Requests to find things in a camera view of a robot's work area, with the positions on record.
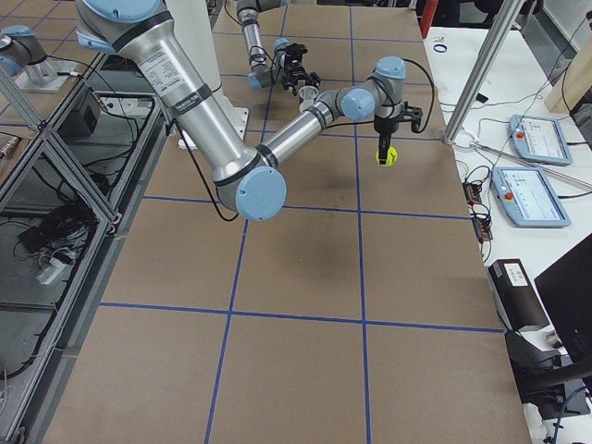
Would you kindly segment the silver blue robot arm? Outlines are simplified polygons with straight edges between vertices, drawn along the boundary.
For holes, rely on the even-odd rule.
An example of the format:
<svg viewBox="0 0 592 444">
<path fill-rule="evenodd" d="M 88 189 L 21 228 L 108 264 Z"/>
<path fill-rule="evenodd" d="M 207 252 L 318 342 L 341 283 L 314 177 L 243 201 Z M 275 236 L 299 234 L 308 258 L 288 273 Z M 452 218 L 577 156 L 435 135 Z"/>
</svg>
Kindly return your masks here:
<svg viewBox="0 0 592 444">
<path fill-rule="evenodd" d="M 308 52 L 304 44 L 286 38 L 274 42 L 273 53 L 264 48 L 258 17 L 260 13 L 285 6 L 288 1 L 238 1 L 236 21 L 240 24 L 251 72 L 247 79 L 253 90 L 262 90 L 279 83 L 284 91 L 297 95 L 304 86 L 318 88 L 321 80 L 307 72 L 302 60 Z"/>
<path fill-rule="evenodd" d="M 401 115 L 404 61 L 385 56 L 356 87 L 322 92 L 271 139 L 248 146 L 175 36 L 163 1 L 79 1 L 81 44 L 113 50 L 132 60 L 169 113 L 212 168 L 220 202 L 248 220 L 267 220 L 285 203 L 287 185 L 278 165 L 339 117 Z"/>
</svg>

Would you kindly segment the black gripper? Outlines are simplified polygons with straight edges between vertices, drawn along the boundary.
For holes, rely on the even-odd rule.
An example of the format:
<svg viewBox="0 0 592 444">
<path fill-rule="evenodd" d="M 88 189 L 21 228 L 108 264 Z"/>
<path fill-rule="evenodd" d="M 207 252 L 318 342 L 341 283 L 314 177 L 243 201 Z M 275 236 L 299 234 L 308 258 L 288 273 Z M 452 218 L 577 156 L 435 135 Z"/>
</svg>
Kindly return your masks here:
<svg viewBox="0 0 592 444">
<path fill-rule="evenodd" d="M 374 130 L 380 134 L 377 150 L 387 151 L 387 149 L 391 146 L 390 135 L 399 129 L 401 119 L 401 114 L 391 117 L 381 117 L 379 115 L 374 115 Z"/>
<path fill-rule="evenodd" d="M 318 89 L 321 79 L 315 72 L 307 73 L 300 58 L 288 57 L 284 60 L 284 74 L 281 76 L 280 83 L 284 91 L 296 95 L 300 83 Z"/>
</svg>

